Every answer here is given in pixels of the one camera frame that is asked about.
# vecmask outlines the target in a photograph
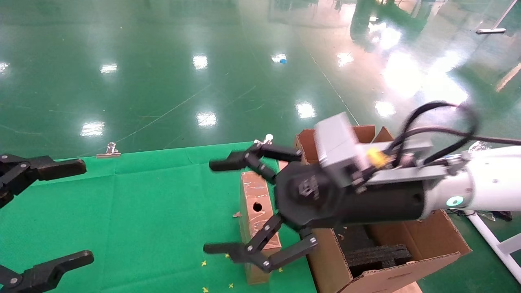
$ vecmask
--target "glossy epoxy floor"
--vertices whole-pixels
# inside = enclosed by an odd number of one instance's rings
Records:
[[[396,133],[433,100],[472,103],[481,134],[520,138],[521,4],[501,23],[506,34],[474,33],[509,4],[4,0],[0,149],[65,158],[109,141],[128,153],[266,133],[291,144],[342,111]],[[420,123],[465,127],[451,110]],[[519,292],[468,221],[454,220],[475,251],[421,280],[424,292]],[[491,226],[500,240],[521,231]]]

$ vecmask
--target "cardboard box flap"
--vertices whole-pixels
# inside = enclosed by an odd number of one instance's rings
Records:
[[[383,126],[382,129],[380,129],[380,132],[376,135],[373,142],[384,142],[392,140],[394,140],[394,138],[392,137],[391,133],[389,133],[389,130]]]
[[[374,125],[360,125],[353,127],[353,131],[361,143],[371,143],[375,138],[375,126]]]
[[[424,259],[456,251],[465,255],[472,251],[443,210],[434,211],[421,222],[407,221],[404,224]]]
[[[339,292],[353,279],[332,229],[313,229],[320,249],[309,254],[313,276],[323,292]]]
[[[315,147],[315,130],[304,129],[295,136],[295,147],[302,150],[304,162],[310,164],[318,162],[317,148]]]
[[[472,250],[445,211],[435,211],[422,221],[382,223],[368,226],[379,245],[405,244],[414,260]]]
[[[459,257],[460,253],[457,252],[383,270],[367,271],[347,284],[340,292],[393,293],[403,286],[447,266]]]

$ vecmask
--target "robotic arm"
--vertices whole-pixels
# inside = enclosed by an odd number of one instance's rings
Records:
[[[468,111],[473,123],[467,133],[439,127],[409,130],[419,114],[440,106],[453,105],[436,102],[420,107],[392,142],[359,143],[345,113],[320,121],[315,126],[319,164],[302,165],[300,151],[258,141],[243,153],[234,152],[226,160],[210,162],[211,170],[216,172],[250,167],[275,184],[278,213],[246,244],[206,244],[203,250],[228,253],[235,263],[252,263],[271,272],[305,256],[318,245],[312,228],[410,221],[448,208],[521,210],[515,189],[519,178],[511,170],[517,162],[521,163],[521,146],[447,156],[479,138],[474,136],[477,121],[474,113],[459,106]],[[432,147],[430,141],[407,139],[405,143],[405,139],[427,131],[464,138],[423,159]],[[491,139],[505,143],[503,139]],[[262,156],[290,163],[275,175],[260,161]],[[302,240],[270,257],[264,256],[263,247],[282,224],[297,231]]]
[[[55,162],[49,156],[22,158],[0,155],[0,209],[36,180],[53,180],[83,174],[85,163],[78,160]],[[91,264],[92,252],[80,251],[38,264],[18,274],[0,265],[0,293],[41,293],[58,286],[63,274]]]

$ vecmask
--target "cable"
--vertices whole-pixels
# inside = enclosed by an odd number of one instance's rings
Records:
[[[395,141],[398,141],[398,143],[403,143],[403,141],[411,137],[413,135],[417,135],[424,132],[441,132],[441,133],[448,133],[455,136],[467,136],[466,132],[458,131],[452,128],[447,127],[441,127],[441,126],[425,126],[425,127],[416,127],[413,128],[405,134],[401,134],[396,137]],[[498,138],[498,137],[486,137],[486,136],[471,136],[471,140],[480,140],[480,141],[486,141],[486,142],[492,142],[492,143],[501,143],[501,144],[511,144],[511,145],[521,145],[521,140],[519,139],[512,139],[512,138]]]
[[[416,110],[414,110],[414,112],[411,114],[411,116],[407,119],[407,122],[405,123],[405,126],[403,127],[401,134],[407,133],[409,131],[409,128],[411,127],[412,123],[414,122],[414,120],[416,120],[416,118],[418,118],[418,116],[420,116],[421,114],[423,114],[429,110],[440,108],[440,107],[456,107],[460,110],[463,110],[469,119],[470,129],[467,133],[462,135],[463,138],[460,141],[427,157],[424,160],[425,164],[431,163],[432,161],[439,159],[441,157],[444,157],[444,156],[452,153],[453,151],[456,151],[457,149],[461,148],[462,146],[464,146],[466,143],[468,143],[472,139],[472,137],[478,130],[479,123],[478,123],[477,115],[474,113],[474,111],[470,107],[467,107],[465,105],[454,105],[454,104],[450,104],[450,103],[446,103],[446,102],[431,102],[431,103],[422,105],[419,108],[417,108]],[[389,147],[385,150],[385,153],[389,155],[389,154],[391,154],[393,149],[396,148],[397,146],[400,146],[400,147],[398,149],[398,152],[396,153],[396,157],[395,157],[394,161],[392,162],[393,167],[397,167],[400,164],[400,160],[402,159],[403,149],[405,147],[404,139],[400,139],[400,140],[398,138],[395,139],[389,145]]]

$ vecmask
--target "yellow connector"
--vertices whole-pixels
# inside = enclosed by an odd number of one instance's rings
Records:
[[[384,154],[377,148],[372,148],[367,151],[367,158],[378,169],[384,168],[390,160],[390,157]]]

